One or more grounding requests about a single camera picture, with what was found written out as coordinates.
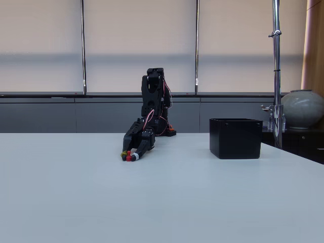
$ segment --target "table surface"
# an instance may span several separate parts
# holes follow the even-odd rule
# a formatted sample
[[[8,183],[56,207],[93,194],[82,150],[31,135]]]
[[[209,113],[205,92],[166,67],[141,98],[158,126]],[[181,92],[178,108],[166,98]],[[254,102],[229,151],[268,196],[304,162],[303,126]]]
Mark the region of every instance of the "table surface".
[[[0,242],[324,242],[324,166],[262,144],[220,160],[208,134],[1,134]]]

